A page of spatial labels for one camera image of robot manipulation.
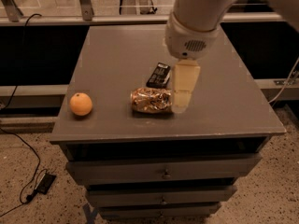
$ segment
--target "floor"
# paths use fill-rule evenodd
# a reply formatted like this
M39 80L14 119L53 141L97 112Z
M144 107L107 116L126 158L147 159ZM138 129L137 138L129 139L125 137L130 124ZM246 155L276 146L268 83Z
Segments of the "floor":
M166 217L123 221L103 220L84 197L64 166L66 158L59 147L49 143L52 125L28 126L18 130L41 159L44 168L57 175L47 195L37 194L31 203L0 217L1 224L88 223L88 224L295 224L299 219L299 120L287 105L276 112L287 132L272 137L262 149L263 159L245 177L236 181L238 191L209 218ZM7 130L14 132L14 127ZM34 153L14 135L0 134L0 212L19 205L21 188L30 180L37 165ZM30 193L26 189L24 196Z

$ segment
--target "orange ball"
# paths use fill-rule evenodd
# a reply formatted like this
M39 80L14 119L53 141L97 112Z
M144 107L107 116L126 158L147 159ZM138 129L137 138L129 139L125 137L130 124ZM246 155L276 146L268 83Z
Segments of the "orange ball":
M86 93L75 93L70 99L69 106L74 114L86 116L93 109L93 101Z

